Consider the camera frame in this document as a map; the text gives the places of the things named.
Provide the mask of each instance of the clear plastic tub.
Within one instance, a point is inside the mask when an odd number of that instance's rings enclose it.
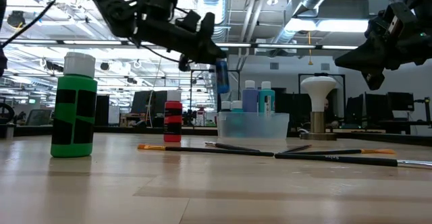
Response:
[[[217,133],[222,138],[285,139],[289,121],[287,113],[219,112]]]

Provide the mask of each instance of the bottle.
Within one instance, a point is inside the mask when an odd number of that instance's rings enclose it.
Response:
[[[242,103],[242,101],[232,101],[232,103],[231,103],[231,112],[236,112],[236,113],[243,112],[243,103]]]
[[[180,142],[182,140],[182,110],[180,102],[182,92],[177,90],[167,91],[165,102],[165,117],[163,119],[163,141]]]
[[[258,94],[259,91],[255,88],[255,81],[245,81],[245,87],[242,91],[243,112],[258,112]]]
[[[271,89],[271,82],[262,82],[261,91],[259,92],[259,112],[275,112],[275,91]]]
[[[51,139],[53,157],[85,157],[92,153],[97,81],[93,56],[69,52],[64,76],[57,82]]]
[[[227,93],[230,91],[230,79],[228,78],[228,65],[225,59],[218,59],[216,61],[216,85],[217,93]]]
[[[221,112],[231,112],[231,103],[228,101],[222,101]]]

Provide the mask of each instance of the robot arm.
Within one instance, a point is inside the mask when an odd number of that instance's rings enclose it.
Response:
[[[390,4],[369,20],[364,33],[366,42],[338,57],[335,64],[360,71],[371,90],[381,86],[384,69],[395,70],[410,62],[424,64],[432,58],[431,5],[432,0],[411,0],[409,5]]]
[[[211,40],[215,15],[207,13],[196,25],[200,16],[189,11],[186,17],[170,23],[178,0],[93,0],[114,36],[128,38],[137,47],[142,41],[174,50],[182,54],[179,67],[189,61],[214,65],[226,54]]]

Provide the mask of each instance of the paintbrush handle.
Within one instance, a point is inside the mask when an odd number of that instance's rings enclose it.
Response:
[[[222,143],[216,143],[215,146],[217,148],[227,149],[227,150],[246,150],[246,151],[253,151],[253,152],[260,152],[260,150],[252,149],[252,148],[246,148],[241,146],[233,146],[229,144],[222,144]]]
[[[224,154],[264,156],[264,157],[272,157],[274,155],[273,152],[253,152],[253,151],[249,151],[249,150],[222,150],[222,149],[195,148],[195,147],[178,147],[178,146],[166,146],[165,150],[170,150],[170,151],[185,151],[185,152],[224,153]]]
[[[292,154],[299,155],[338,155],[338,154],[357,154],[361,153],[361,149],[352,149],[352,150],[318,150],[318,151],[310,151],[310,152],[293,152]]]
[[[276,154],[275,158],[332,161],[338,163],[356,163],[356,164],[388,166],[388,167],[398,166],[398,160],[385,159],[385,158],[372,158],[372,157],[339,157],[339,156],[323,156],[323,155]]]
[[[304,146],[296,146],[296,147],[293,147],[293,148],[291,148],[291,149],[285,150],[285,151],[280,152],[280,153],[283,154],[283,153],[290,153],[290,152],[298,152],[299,150],[308,149],[308,148],[311,147],[311,146],[312,146],[311,144],[309,144],[309,145],[304,145]]]

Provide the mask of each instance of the red paint bottle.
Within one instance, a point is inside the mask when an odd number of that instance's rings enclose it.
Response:
[[[182,111],[180,102],[182,92],[170,90],[165,103],[165,118],[163,120],[163,140],[165,142],[180,142],[182,140]]]

